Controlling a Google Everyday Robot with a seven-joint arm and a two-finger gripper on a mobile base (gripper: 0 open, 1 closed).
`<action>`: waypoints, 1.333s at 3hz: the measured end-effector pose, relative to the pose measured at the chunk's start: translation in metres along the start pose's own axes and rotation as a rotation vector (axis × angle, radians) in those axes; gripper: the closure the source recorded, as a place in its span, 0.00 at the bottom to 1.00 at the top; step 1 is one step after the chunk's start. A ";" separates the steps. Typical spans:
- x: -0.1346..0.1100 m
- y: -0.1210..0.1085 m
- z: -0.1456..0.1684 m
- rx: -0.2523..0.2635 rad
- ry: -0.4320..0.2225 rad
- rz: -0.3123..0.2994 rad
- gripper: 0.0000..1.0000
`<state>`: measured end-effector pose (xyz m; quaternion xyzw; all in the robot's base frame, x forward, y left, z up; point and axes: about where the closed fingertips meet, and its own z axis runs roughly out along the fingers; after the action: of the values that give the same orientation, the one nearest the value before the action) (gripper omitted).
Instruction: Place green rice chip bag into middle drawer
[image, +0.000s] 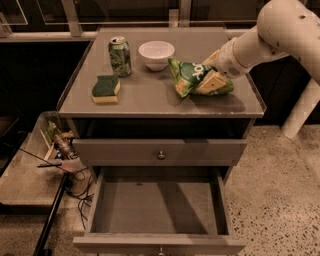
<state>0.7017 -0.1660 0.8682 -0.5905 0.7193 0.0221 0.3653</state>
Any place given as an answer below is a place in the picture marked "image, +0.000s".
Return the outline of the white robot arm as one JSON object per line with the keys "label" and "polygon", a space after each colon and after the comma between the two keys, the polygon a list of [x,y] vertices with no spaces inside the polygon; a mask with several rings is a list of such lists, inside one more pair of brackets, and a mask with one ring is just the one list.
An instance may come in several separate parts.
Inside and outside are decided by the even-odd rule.
{"label": "white robot arm", "polygon": [[256,65],[294,57],[311,76],[282,133],[293,138],[320,102],[320,20],[299,0],[270,0],[256,25],[225,43],[204,63],[213,68],[196,91],[207,94],[246,75]]}

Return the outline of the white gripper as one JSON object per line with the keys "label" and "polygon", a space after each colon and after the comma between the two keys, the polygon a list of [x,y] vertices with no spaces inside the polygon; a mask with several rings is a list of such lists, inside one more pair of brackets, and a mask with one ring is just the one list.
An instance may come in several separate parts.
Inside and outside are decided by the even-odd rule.
{"label": "white gripper", "polygon": [[240,61],[240,54],[245,52],[241,37],[235,37],[225,43],[220,50],[213,52],[202,64],[216,67],[219,72],[210,71],[197,86],[197,92],[207,94],[226,85],[226,77],[238,78],[247,74],[250,68]]}

